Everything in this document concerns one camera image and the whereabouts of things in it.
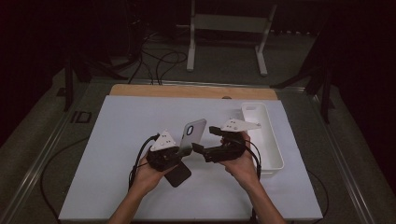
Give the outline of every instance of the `white board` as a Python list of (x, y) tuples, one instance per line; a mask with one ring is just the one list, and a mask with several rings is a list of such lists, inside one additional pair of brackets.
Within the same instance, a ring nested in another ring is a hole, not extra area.
[[(108, 219), (127, 193), (128, 175), (137, 153), (152, 135), (167, 130), (179, 144), (184, 125), (206, 119), (221, 126), (243, 119), (241, 104), (262, 102), (273, 125), (285, 166), (262, 178), (267, 193), (284, 218), (321, 218), (318, 201), (280, 101), (213, 100), (165, 97), (107, 96), (81, 158), (59, 219)], [(219, 145), (205, 130), (201, 145)], [(248, 196), (216, 163), (192, 153), (183, 161), (192, 175), (178, 188), (163, 178), (147, 195), (135, 220), (246, 220)]]

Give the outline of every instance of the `black cable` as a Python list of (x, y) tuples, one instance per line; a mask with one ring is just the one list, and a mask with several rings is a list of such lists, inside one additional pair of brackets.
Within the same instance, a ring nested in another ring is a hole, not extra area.
[(156, 42), (156, 43), (161, 43), (161, 42), (165, 42), (165, 41), (168, 41), (168, 40), (172, 40), (172, 37), (170, 37), (170, 36), (163, 36), (163, 35), (160, 35), (160, 38), (158, 38), (158, 39), (152, 38), (152, 37), (154, 37), (154, 36), (156, 36), (156, 35), (159, 35), (159, 34), (160, 34), (160, 33), (155, 32), (155, 33), (149, 35), (149, 36), (148, 36), (148, 41), (150, 41), (150, 42)]
[(129, 173), (129, 187), (128, 190), (131, 188), (132, 184), (134, 183), (134, 178), (136, 177), (136, 172), (137, 168), (139, 167), (139, 161), (140, 157), (142, 156), (142, 152), (145, 149), (146, 145), (151, 141), (151, 140), (157, 140), (160, 135), (157, 133), (156, 135), (151, 136), (146, 140), (146, 142), (143, 144), (143, 146), (140, 148), (139, 153), (137, 154), (136, 161), (134, 162), (134, 167), (132, 168), (131, 173)]
[[(262, 161), (257, 159), (256, 154), (254, 154), (253, 151), (249, 147), (247, 147), (247, 145), (244, 144), (243, 146), (245, 147), (245, 150), (247, 150), (250, 153), (250, 155), (253, 157), (253, 159), (256, 161), (256, 165), (257, 165), (256, 166), (256, 175), (257, 175), (257, 177), (260, 180), (261, 177), (262, 177)], [(254, 210), (254, 208), (251, 209), (250, 222), (253, 223), (253, 224), (259, 223), (258, 220), (257, 220), (256, 211)]]
[(120, 64), (117, 64), (117, 65), (108, 66), (107, 68), (111, 69), (113, 71), (124, 70), (124, 69), (127, 69), (130, 66), (134, 65), (136, 63), (137, 59), (128, 59), (128, 62), (126, 62), (126, 63), (120, 63)]
[(47, 198), (47, 195), (46, 195), (46, 193), (45, 193), (45, 191), (44, 191), (44, 174), (46, 173), (46, 170), (47, 170), (49, 164), (52, 162), (52, 160), (53, 160), (56, 156), (58, 156), (61, 152), (63, 152), (63, 151), (65, 151), (65, 150), (69, 149), (70, 147), (73, 147), (73, 146), (75, 146), (75, 145), (77, 145), (77, 144), (79, 144), (79, 143), (81, 143), (81, 142), (84, 142), (84, 141), (86, 141), (86, 140), (89, 139), (89, 138), (90, 138), (90, 137), (88, 136), (88, 137), (86, 137), (86, 138), (83, 138), (83, 139), (81, 139), (81, 140), (78, 140), (77, 142), (75, 142), (75, 143), (73, 143), (73, 144), (71, 144), (71, 145), (69, 145), (69, 146), (67, 146), (67, 147), (63, 147), (61, 150), (59, 150), (57, 153), (55, 153), (53, 156), (51, 156), (51, 157), (49, 158), (49, 160), (47, 161), (47, 164), (44, 166), (43, 172), (42, 172), (41, 175), (40, 175), (40, 192), (41, 192), (41, 195), (43, 196), (44, 202), (46, 203), (47, 207), (49, 208), (49, 210), (51, 211), (51, 213), (52, 213), (53, 216), (55, 217), (56, 222), (57, 222), (58, 224), (62, 224), (62, 221), (58, 219), (58, 213), (55, 211), (55, 208), (52, 206), (52, 204), (50, 204), (50, 201), (49, 201), (49, 199)]
[(143, 62), (143, 59), (142, 59), (142, 53), (140, 53), (139, 54), (139, 65), (137, 66), (137, 68), (134, 70), (134, 73), (131, 75), (131, 77), (129, 78), (129, 81), (128, 81), (128, 84), (131, 84), (131, 82), (132, 82), (132, 79), (134, 78), (134, 76), (136, 76), (136, 74), (137, 74), (137, 72), (139, 71), (139, 69), (140, 69), (140, 66), (142, 66), (142, 62)]
[(149, 164), (149, 163), (148, 163), (148, 162), (145, 162), (145, 163), (143, 163), (143, 164), (141, 164), (141, 165), (138, 165), (137, 168), (139, 168), (139, 167), (141, 167), (141, 166), (144, 166), (144, 165), (147, 165), (147, 164)]
[[(150, 54), (150, 53), (148, 53), (148, 52), (146, 52), (146, 51), (144, 51), (142, 49), (143, 53), (145, 53), (148, 56), (158, 60), (157, 65), (156, 65), (156, 69), (155, 69), (155, 75), (156, 75), (158, 84), (162, 85), (163, 84), (164, 75), (166, 73), (168, 73), (172, 68), (174, 68), (178, 63), (184, 63), (187, 60), (188, 56), (187, 56), (187, 54), (185, 54), (183, 52), (178, 52), (178, 51), (175, 51), (175, 50), (172, 50), (172, 49), (156, 49), (156, 50), (171, 50), (171, 52), (165, 53), (161, 58), (159, 58), (159, 57), (154, 56), (154, 55), (152, 55), (152, 54)], [(169, 55), (172, 55), (172, 54), (176, 54), (176, 56), (177, 56), (177, 60), (175, 62), (167, 61), (167, 60), (164, 59), (164, 58), (166, 58), (166, 57), (168, 57)], [(172, 64), (172, 66), (169, 67), (165, 72), (163, 72), (160, 75), (159, 74), (159, 67), (160, 67), (161, 63), (170, 63), (170, 64)]]
[(145, 62), (143, 62), (143, 65), (145, 65), (146, 69), (148, 70), (148, 77), (150, 79), (150, 83), (149, 84), (150, 85), (154, 85), (154, 77), (153, 77), (153, 75), (151, 73), (151, 69), (150, 69), (149, 65), (147, 63), (145, 63)]
[(323, 218), (321, 218), (321, 219), (319, 219), (319, 220), (317, 220), (317, 221), (315, 221), (315, 222), (312, 223), (312, 224), (316, 224), (316, 223), (319, 223), (321, 220), (323, 220), (323, 219), (326, 217), (327, 212), (329, 211), (329, 205), (330, 205), (329, 192), (327, 191), (326, 186), (323, 184), (323, 182), (321, 181), (321, 179), (320, 179), (317, 175), (315, 175), (314, 173), (312, 173), (312, 172), (309, 171), (309, 170), (306, 170), (306, 171), (307, 171), (309, 174), (311, 174), (312, 176), (314, 176), (315, 179), (317, 179), (317, 180), (319, 181), (320, 185), (323, 187), (324, 192), (325, 192), (325, 194), (326, 194), (326, 209), (325, 209), (325, 211), (324, 211), (324, 213), (323, 213)]
[(259, 154), (260, 164), (262, 164), (262, 155), (260, 154), (260, 151), (259, 151), (259, 149), (256, 147), (256, 145), (254, 145), (252, 142), (250, 142), (250, 141), (248, 141), (248, 140), (245, 140), (245, 142), (247, 142), (247, 143), (253, 145), (253, 146), (256, 148), (256, 151), (257, 151), (257, 153)]

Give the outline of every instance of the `metal rail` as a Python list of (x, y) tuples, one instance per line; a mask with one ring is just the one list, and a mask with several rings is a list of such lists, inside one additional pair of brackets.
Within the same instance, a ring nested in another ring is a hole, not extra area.
[(345, 159), (340, 146), (335, 140), (335, 137), (332, 133), (331, 125), (325, 123), (322, 116), (320, 115), (320, 102), (318, 97), (311, 97), (309, 98), (309, 101), (318, 117), (320, 125), (323, 127), (323, 130), (326, 132), (327, 137), (330, 140), (330, 144), (332, 147), (332, 156), (334, 157), (334, 161), (340, 171), (341, 177), (344, 180), (350, 199), (355, 206), (359, 218), (361, 219), (361, 223), (375, 224), (376, 222), (373, 214), (371, 213), (368, 204), (366, 203), (363, 195), (361, 194), (361, 189), (347, 165), (347, 160)]
[(49, 135), (49, 139), (47, 140), (46, 144), (41, 149), (40, 154), (37, 156), (34, 163), (27, 171), (26, 175), (24, 176), (23, 180), (18, 186), (13, 198), (11, 199), (7, 208), (3, 212), (2, 216), (0, 216), (1, 224), (11, 223), (13, 218), (21, 211), (22, 206), (28, 199), (30, 193), (32, 192), (35, 186), (35, 183), (39, 179), (41, 172), (44, 169), (44, 166), (50, 159), (50, 155), (52, 154), (53, 150), (56, 148), (59, 139), (61, 138), (61, 135), (64, 131), (64, 126), (72, 117), (73, 112), (77, 107), (79, 101), (81, 100), (82, 96), (84, 95), (85, 90), (87, 90), (87, 87), (88, 85), (81, 84), (79, 88), (76, 90), (75, 102), (71, 104), (68, 112), (65, 112), (61, 116), (54, 130)]

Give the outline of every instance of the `white tray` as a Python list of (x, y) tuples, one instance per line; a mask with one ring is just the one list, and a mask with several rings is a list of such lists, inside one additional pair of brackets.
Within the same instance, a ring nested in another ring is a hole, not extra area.
[[(242, 112), (245, 121), (260, 123), (262, 126), (260, 129), (247, 131), (247, 134), (250, 136), (250, 142), (260, 151), (262, 158), (262, 177), (271, 177), (283, 168), (284, 162), (276, 142), (265, 104), (243, 103)], [(251, 146), (251, 150), (253, 152), (256, 151), (254, 146)]]

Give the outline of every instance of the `white phone case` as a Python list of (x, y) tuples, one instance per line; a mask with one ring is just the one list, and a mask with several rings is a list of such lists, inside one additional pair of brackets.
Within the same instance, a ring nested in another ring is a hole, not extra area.
[(180, 142), (180, 151), (192, 149), (192, 143), (199, 144), (206, 127), (206, 119), (199, 119), (186, 124)]

